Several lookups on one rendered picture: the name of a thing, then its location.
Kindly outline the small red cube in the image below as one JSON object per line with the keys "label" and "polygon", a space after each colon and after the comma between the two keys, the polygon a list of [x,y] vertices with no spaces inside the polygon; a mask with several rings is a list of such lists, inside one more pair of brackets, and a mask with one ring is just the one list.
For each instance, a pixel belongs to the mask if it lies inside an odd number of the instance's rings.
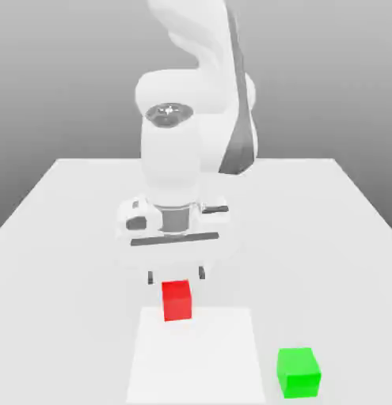
{"label": "small red cube", "polygon": [[192,294],[188,280],[162,282],[164,320],[192,318]]}

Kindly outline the small green cube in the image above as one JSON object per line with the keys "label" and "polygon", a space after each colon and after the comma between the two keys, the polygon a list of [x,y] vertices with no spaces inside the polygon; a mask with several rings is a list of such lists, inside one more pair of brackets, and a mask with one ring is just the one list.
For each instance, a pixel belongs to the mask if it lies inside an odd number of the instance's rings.
{"label": "small green cube", "polygon": [[310,347],[280,348],[276,375],[285,399],[318,395],[322,371]]}

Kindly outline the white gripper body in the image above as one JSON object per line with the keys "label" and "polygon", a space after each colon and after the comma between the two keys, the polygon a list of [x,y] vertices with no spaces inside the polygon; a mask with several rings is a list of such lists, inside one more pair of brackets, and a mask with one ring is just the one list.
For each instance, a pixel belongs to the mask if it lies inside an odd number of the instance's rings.
{"label": "white gripper body", "polygon": [[133,269],[152,269],[178,263],[201,265],[224,256],[225,238],[217,232],[133,238],[124,243],[124,265]]}

